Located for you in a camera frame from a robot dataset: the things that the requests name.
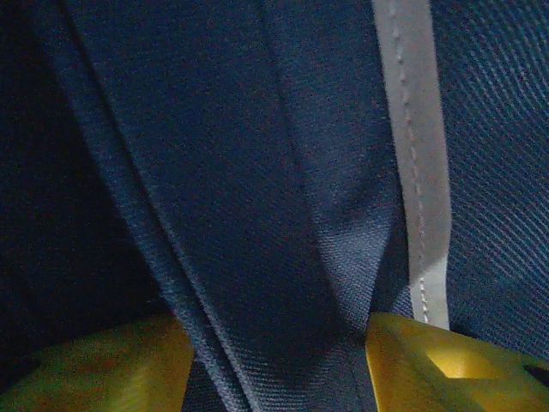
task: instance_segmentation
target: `white stitching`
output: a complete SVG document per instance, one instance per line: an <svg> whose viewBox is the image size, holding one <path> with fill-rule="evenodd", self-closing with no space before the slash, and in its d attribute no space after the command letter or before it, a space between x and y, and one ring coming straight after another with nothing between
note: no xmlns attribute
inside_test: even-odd
<svg viewBox="0 0 549 412"><path fill-rule="evenodd" d="M407 76L404 70L404 51L401 43L401 32L398 28L396 20L396 3L389 2L389 18L393 23L393 43L395 45L395 59L400 66L400 80L402 87L402 104L404 105L405 122L407 128L407 136L410 142L410 159L412 160L412 175L413 185L415 189L417 207L418 207L418 230L419 230L419 270L423 273L425 263L425 218L423 216L424 204L421 200L421 186L419 177L419 168L417 164L418 154L415 148L416 133L413 129L412 114L410 113L410 93L407 89ZM429 308L427 306L427 298L425 293L425 279L423 276L419 278L419 292L421 294L421 305L423 306L423 319L429 323Z"/></svg>

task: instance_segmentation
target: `reflective strip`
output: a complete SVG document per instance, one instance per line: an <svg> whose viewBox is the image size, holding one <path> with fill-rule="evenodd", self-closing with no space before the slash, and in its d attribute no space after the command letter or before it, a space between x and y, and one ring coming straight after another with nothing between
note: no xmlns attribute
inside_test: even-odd
<svg viewBox="0 0 549 412"><path fill-rule="evenodd" d="M413 315L448 329L448 159L429 2L372 1L406 211Z"/></svg>

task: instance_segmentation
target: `yellow plastic part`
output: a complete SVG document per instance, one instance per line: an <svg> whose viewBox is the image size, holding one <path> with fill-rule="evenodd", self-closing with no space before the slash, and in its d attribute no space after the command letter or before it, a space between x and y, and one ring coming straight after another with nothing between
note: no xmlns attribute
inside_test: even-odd
<svg viewBox="0 0 549 412"><path fill-rule="evenodd" d="M379 412L549 411L548 362L412 319L373 314L366 355Z"/></svg>
<svg viewBox="0 0 549 412"><path fill-rule="evenodd" d="M40 367L0 397L2 411L179 412L193 359L172 317L37 353Z"/></svg>

